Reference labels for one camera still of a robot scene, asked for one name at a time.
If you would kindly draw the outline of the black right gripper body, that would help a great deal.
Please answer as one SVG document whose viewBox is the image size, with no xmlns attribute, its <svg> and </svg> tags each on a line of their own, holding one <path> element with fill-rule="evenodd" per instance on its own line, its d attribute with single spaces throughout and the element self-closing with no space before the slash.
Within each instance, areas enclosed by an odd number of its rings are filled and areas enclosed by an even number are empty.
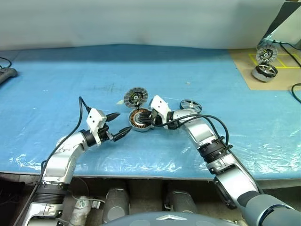
<svg viewBox="0 0 301 226">
<path fill-rule="evenodd" d="M 152 125 L 161 125 L 163 123 L 161 116 L 155 109 L 152 109 L 149 115 L 149 119 Z"/>
</svg>

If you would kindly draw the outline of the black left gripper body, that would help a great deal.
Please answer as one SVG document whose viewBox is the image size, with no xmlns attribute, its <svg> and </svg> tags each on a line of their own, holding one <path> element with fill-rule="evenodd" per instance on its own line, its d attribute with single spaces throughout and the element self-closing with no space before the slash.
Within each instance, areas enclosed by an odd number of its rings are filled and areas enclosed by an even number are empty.
<svg viewBox="0 0 301 226">
<path fill-rule="evenodd" d="M 107 141 L 107 140 L 110 140 L 110 141 L 114 141 L 114 136 L 109 132 L 109 126 L 107 125 L 107 121 L 112 121 L 114 120 L 113 117 L 107 117 L 106 120 L 102 120 L 98 126 L 99 126 L 99 129 L 98 129 L 98 137 L 100 138 L 100 141 L 101 142 L 104 142 L 104 141 Z"/>
</svg>

